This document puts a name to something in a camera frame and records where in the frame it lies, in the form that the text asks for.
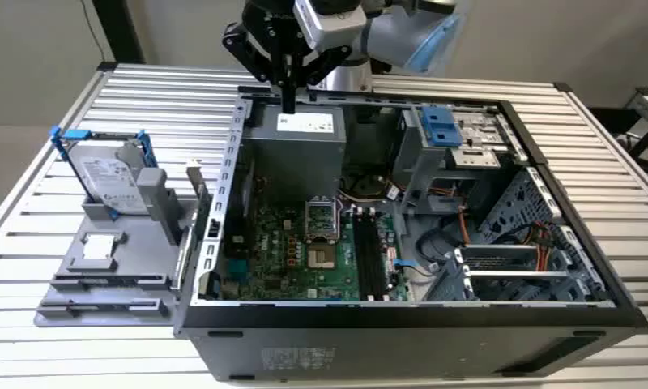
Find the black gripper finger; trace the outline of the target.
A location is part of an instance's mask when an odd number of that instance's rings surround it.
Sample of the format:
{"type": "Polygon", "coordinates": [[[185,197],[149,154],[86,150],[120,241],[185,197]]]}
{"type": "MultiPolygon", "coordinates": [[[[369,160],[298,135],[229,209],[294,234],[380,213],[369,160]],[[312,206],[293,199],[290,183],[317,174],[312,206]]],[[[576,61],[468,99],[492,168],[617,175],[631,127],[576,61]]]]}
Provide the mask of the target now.
{"type": "Polygon", "coordinates": [[[304,64],[305,49],[300,45],[292,54],[288,72],[288,112],[294,113],[297,89],[318,84],[333,69],[340,66],[352,53],[348,45],[324,50],[318,56],[304,64]]]}
{"type": "Polygon", "coordinates": [[[277,43],[270,47],[269,57],[265,57],[249,41],[245,26],[232,23],[222,35],[222,45],[238,63],[260,82],[269,82],[280,88],[281,111],[288,113],[288,73],[286,57],[280,53],[277,43]]]}

